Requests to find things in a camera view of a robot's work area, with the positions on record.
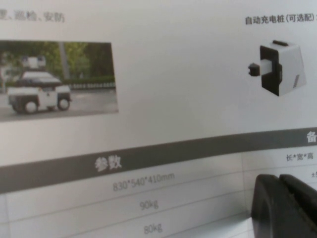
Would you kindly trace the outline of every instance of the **specification table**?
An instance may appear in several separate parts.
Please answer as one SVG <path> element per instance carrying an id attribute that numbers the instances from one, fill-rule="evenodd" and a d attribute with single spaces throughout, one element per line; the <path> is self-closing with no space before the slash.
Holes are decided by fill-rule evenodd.
<path id="1" fill-rule="evenodd" d="M 0 237 L 250 238 L 256 176 L 317 187 L 316 161 L 315 147 L 255 151 L 9 192 Z"/>

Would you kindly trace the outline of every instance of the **photo of robot vehicle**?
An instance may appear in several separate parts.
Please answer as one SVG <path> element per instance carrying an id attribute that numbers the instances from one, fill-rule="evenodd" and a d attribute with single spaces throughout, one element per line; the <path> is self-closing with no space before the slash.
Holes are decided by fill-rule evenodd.
<path id="1" fill-rule="evenodd" d="M 306 85 L 304 63 L 298 45 L 274 40 L 260 46 L 260 65 L 249 65 L 249 75 L 261 76 L 262 88 L 282 96 Z"/>
<path id="2" fill-rule="evenodd" d="M 110 42 L 0 40 L 0 123 L 118 112 Z"/>
<path id="3" fill-rule="evenodd" d="M 45 70 L 44 56 L 22 57 L 23 72 L 15 87 L 7 90 L 8 103 L 19 114 L 33 114 L 39 108 L 53 111 L 69 109 L 70 88 Z"/>

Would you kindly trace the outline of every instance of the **printed brochure page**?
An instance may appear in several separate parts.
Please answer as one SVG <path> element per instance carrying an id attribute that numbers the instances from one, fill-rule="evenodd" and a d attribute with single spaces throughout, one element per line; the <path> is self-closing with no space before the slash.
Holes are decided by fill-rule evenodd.
<path id="1" fill-rule="evenodd" d="M 1 238 L 253 238 L 317 188 L 317 3 L 2 0 Z"/>

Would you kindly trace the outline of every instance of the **road in photo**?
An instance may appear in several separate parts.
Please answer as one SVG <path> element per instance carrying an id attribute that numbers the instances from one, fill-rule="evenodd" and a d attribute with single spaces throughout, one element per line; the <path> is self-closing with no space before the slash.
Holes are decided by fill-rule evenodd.
<path id="1" fill-rule="evenodd" d="M 76 117 L 118 112 L 114 89 L 72 91 L 71 100 L 68 111 L 60 111 L 56 108 L 49 112 L 45 108 L 39 108 L 37 113 L 25 115 L 17 114 L 8 104 L 7 95 L 0 94 L 0 121 Z"/>

